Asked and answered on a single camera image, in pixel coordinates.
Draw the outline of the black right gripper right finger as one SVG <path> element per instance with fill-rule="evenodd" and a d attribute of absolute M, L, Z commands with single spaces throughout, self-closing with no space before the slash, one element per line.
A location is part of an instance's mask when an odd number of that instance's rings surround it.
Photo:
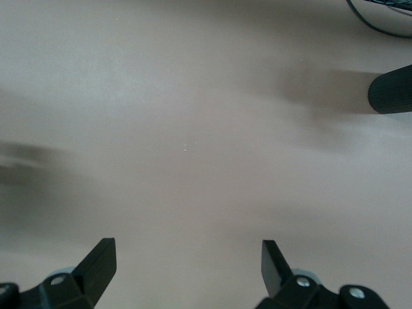
<path fill-rule="evenodd" d="M 258 308 L 387 308 L 384 300 L 370 288 L 344 285 L 339 292 L 329 291 L 311 272 L 292 270 L 277 243 L 264 240 L 261 274 L 268 297 Z"/>

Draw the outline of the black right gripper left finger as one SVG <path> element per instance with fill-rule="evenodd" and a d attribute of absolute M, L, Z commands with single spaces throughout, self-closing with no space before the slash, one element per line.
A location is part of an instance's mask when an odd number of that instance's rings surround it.
<path fill-rule="evenodd" d="M 103 238 L 74 269 L 54 272 L 29 290 L 1 283 L 1 308 L 94 308 L 116 271 L 115 239 Z"/>

